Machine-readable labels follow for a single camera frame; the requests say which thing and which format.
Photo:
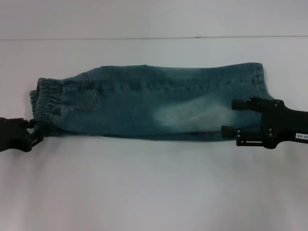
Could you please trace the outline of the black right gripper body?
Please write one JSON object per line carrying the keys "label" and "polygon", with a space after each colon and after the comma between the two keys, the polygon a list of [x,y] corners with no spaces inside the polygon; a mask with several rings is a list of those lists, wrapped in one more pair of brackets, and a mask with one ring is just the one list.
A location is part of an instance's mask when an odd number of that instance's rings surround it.
{"label": "black right gripper body", "polygon": [[284,141],[308,142],[308,113],[292,110],[283,101],[271,101],[261,118],[263,146],[274,149]]}

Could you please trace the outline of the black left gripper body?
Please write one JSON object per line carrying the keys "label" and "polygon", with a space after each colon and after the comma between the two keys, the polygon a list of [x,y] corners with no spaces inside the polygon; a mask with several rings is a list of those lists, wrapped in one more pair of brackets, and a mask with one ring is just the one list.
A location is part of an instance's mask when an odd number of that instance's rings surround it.
{"label": "black left gripper body", "polygon": [[0,151],[17,149],[30,151],[30,133],[27,131],[28,121],[23,118],[0,118]]}

